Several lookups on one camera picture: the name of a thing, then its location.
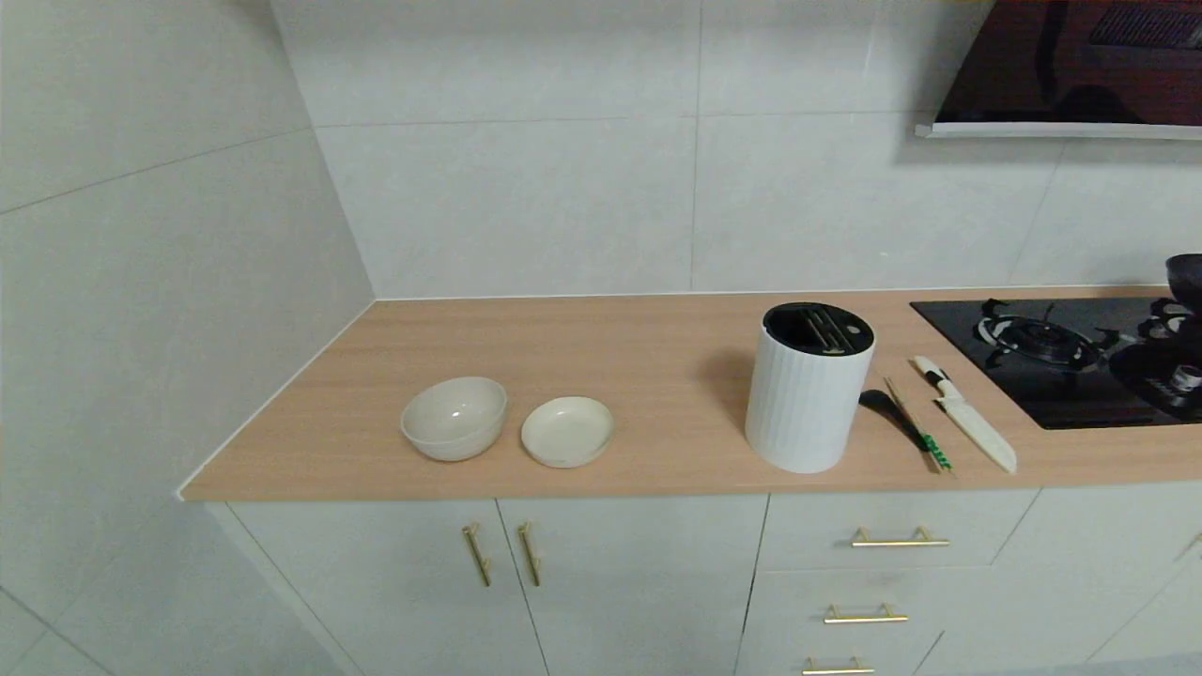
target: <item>black stovetop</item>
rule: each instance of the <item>black stovetop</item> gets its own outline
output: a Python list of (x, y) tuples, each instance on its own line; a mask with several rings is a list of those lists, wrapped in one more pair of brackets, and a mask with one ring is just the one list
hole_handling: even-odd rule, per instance
[(1202, 422), (1202, 319), (1172, 298), (911, 306), (1046, 429)]

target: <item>white cabinet door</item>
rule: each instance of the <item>white cabinet door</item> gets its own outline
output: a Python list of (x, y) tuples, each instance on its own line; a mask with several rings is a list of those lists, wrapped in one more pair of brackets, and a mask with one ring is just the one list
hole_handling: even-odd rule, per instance
[(546, 675), (494, 500), (230, 506), (368, 676)]
[(499, 502), (552, 676), (731, 676), (766, 496)]
[[(976, 569), (983, 579), (989, 569)], [(826, 623), (839, 617), (905, 622)], [(945, 627), (950, 606), (940, 569), (758, 573), (739, 650), (739, 676), (797, 676), (843, 669), (852, 658), (877, 676), (910, 676)]]
[(1184, 565), (1202, 484), (1048, 488), (1006, 542), (921, 675), (1081, 664)]
[[(811, 493), (772, 496), (760, 570), (989, 565), (1039, 491)], [(852, 547), (911, 540), (918, 528), (946, 547)]]
[(1090, 662), (1188, 652), (1202, 652), (1202, 562), (1198, 561), (1170, 582)]

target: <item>white bowl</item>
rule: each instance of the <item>white bowl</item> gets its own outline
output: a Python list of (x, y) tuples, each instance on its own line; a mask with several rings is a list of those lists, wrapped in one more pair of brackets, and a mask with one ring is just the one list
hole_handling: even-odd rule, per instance
[(588, 397), (560, 397), (534, 409), (522, 423), (522, 445), (547, 467), (595, 461), (613, 437), (613, 414)]
[(400, 414), (400, 432), (418, 451), (456, 462), (478, 456), (501, 435), (505, 387), (470, 375), (444, 380), (413, 397)]

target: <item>white knife block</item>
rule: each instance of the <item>white knife block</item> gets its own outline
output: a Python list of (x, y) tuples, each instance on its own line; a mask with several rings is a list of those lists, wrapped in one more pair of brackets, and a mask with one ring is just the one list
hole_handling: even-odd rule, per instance
[[(810, 331), (809, 320), (798, 321), (798, 313), (811, 312), (833, 319), (846, 342)], [(823, 340), (843, 351), (833, 352)], [(744, 426), (751, 447), (797, 474), (834, 467), (847, 446), (874, 348), (871, 328), (846, 310), (820, 303), (768, 310), (760, 327)]]

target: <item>kitchen countertop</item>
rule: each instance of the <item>kitchen countertop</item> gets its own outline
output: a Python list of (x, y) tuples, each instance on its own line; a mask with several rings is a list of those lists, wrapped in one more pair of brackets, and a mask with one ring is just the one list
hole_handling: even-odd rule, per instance
[[(380, 301), (275, 397), (183, 490), (189, 500), (401, 500), (1011, 488), (1202, 479), (1192, 425), (1046, 431), (945, 340), (911, 301), (1164, 296), (1159, 286)], [(762, 461), (742, 425), (764, 310), (822, 301), (863, 316), (881, 375), (918, 409), (956, 464), (933, 474), (889, 421), (861, 408), (843, 461), (813, 475)], [(908, 358), (932, 357), (1018, 452), (1007, 475), (933, 403)], [(400, 411), (458, 375), (505, 385), (500, 440), (439, 463), (401, 437)], [(618, 429), (579, 469), (522, 449), (522, 421), (565, 395), (605, 402)]]

